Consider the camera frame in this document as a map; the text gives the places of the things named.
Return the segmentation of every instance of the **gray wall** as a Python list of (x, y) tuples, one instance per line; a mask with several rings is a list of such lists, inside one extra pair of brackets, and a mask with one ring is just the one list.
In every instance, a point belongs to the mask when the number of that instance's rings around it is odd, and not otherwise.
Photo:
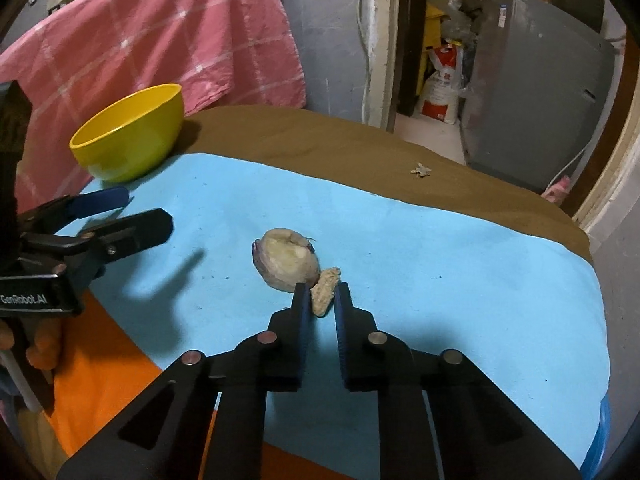
[[(46, 1), (38, 0), (33, 7), (24, 8), (0, 45), (3, 50), (46, 17)], [(366, 62), (356, 22), (358, 0), (282, 0), (282, 3), (305, 72), (307, 108), (359, 121)]]
[(640, 201), (594, 254), (611, 359), (607, 457), (640, 411)]

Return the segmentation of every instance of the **brown cloth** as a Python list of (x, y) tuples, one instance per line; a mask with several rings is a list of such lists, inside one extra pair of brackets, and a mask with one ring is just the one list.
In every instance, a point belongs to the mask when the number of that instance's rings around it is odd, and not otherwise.
[[(455, 211), (558, 242), (591, 262), (587, 235), (557, 206), (364, 124), (294, 108), (212, 108), (185, 122), (175, 153), (260, 162), (402, 202)], [(429, 176), (411, 173), (418, 163), (431, 168)]]

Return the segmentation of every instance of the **blue plastic stool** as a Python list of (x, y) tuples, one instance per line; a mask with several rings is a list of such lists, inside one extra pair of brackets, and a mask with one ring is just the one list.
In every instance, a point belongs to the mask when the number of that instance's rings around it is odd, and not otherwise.
[(609, 433), (611, 431), (611, 406), (609, 405), (609, 397), (605, 396), (600, 403), (600, 425), (598, 431), (593, 437), (591, 447), (587, 452), (587, 456), (582, 462), (580, 473), (583, 480), (593, 480), (602, 466), (604, 451), (609, 441)]

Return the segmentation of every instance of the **pink plaid tablecloth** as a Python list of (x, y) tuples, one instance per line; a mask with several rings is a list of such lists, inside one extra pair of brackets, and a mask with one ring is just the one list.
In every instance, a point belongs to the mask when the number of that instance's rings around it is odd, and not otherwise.
[(187, 115), (213, 103), (305, 104), (280, 0), (76, 0), (2, 53), (0, 80), (11, 79), (33, 103), (20, 211), (88, 183), (70, 138), (137, 90), (180, 83)]

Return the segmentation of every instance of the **human hand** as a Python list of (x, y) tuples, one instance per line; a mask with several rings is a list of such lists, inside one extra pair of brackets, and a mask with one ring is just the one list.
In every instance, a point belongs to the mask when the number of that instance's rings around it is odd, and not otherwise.
[[(10, 350), (14, 343), (14, 333), (0, 319), (0, 350)], [(53, 370), (58, 365), (61, 350), (62, 320), (55, 317), (39, 320), (33, 344), (26, 352), (29, 364), (38, 370)]]

